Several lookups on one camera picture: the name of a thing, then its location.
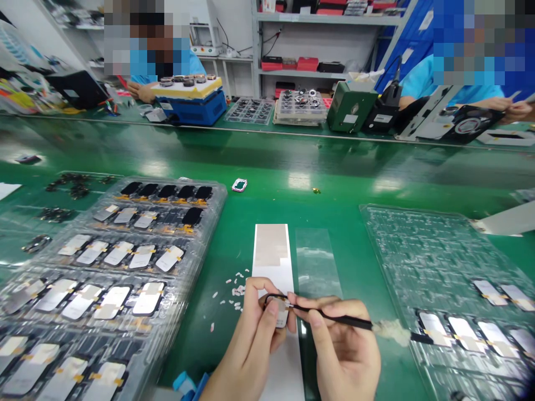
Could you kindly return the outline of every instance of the workbench surface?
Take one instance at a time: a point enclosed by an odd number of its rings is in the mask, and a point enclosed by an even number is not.
[[[504,150],[75,119],[4,116],[0,127],[0,182],[23,184],[0,201],[2,276],[8,272],[5,266],[28,258],[20,247],[34,234],[50,229],[53,235],[61,228],[29,221],[31,208],[81,211],[100,195],[72,200],[66,192],[45,192],[63,170],[190,177],[227,185],[223,214],[159,378],[159,385],[166,387],[184,370],[199,380],[223,356],[239,312],[215,304],[212,295],[230,292],[225,281],[234,279],[237,271],[251,269],[255,224],[288,224],[296,285],[296,232],[326,230],[344,297],[362,299],[374,320],[395,319],[359,205],[483,218],[516,206],[510,196],[513,190],[535,187],[533,154]],[[20,165],[14,160],[21,154],[37,154],[42,160]],[[230,191],[236,178],[249,181],[243,193]],[[535,279],[535,233],[491,241]],[[212,322],[215,329],[210,333]],[[382,374],[376,399],[428,399],[410,350],[382,339],[379,346]],[[307,399],[316,399],[310,337],[301,341],[301,358]]]

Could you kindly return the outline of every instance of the small white label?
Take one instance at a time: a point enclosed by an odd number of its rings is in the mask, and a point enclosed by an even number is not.
[[[373,119],[376,123],[389,123],[392,120],[392,116],[386,114],[377,114]]]
[[[434,10],[430,10],[425,14],[425,18],[422,21],[422,24],[420,25],[420,28],[418,28],[419,31],[424,31],[427,28],[429,28],[429,25],[431,25],[431,22],[433,22],[433,16],[434,16]]]
[[[354,124],[357,122],[357,119],[358,119],[358,116],[355,116],[353,114],[346,114],[345,118],[344,118],[344,123],[345,124]]]

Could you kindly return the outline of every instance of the white paper strip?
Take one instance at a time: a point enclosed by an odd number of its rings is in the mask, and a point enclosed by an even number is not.
[[[294,291],[287,224],[257,224],[252,259],[252,277],[269,278],[285,295]],[[260,401],[305,399],[297,334],[288,331],[286,341],[271,355],[267,379]]]

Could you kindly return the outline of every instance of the green device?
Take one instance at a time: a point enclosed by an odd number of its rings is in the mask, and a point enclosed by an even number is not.
[[[349,134],[359,132],[378,96],[375,91],[352,91],[346,82],[339,82],[327,114],[330,130]]]

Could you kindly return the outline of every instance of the hand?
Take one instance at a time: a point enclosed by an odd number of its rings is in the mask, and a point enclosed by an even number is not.
[[[200,401],[258,400],[268,379],[269,355],[286,339],[286,328],[276,329],[279,307],[258,291],[279,294],[271,280],[249,277],[245,282],[244,311],[238,320],[225,356],[208,380]],[[295,316],[288,314],[288,329],[296,332]]]
[[[331,317],[344,315],[369,320],[359,300],[341,301],[338,297],[310,300],[288,293],[293,305],[320,309]],[[381,373],[381,355],[375,335],[368,330],[324,319],[318,311],[295,314],[310,323],[318,353],[318,387],[322,401],[373,401]]]
[[[524,100],[516,102],[505,111],[505,117],[501,119],[500,124],[505,125],[514,123],[515,121],[521,121],[532,110],[533,108]]]
[[[137,82],[128,81],[127,83],[127,89],[130,92],[131,96],[138,100],[139,99],[139,89],[141,89],[142,85],[138,84]]]
[[[149,103],[149,104],[154,103],[154,99],[156,99],[156,95],[150,88],[157,84],[158,84],[157,82],[153,82],[151,84],[143,85],[138,91],[139,100],[141,100],[144,103]]]
[[[484,107],[485,109],[493,109],[498,111],[506,111],[513,105],[513,101],[507,97],[491,97],[476,103],[470,103],[471,106]]]

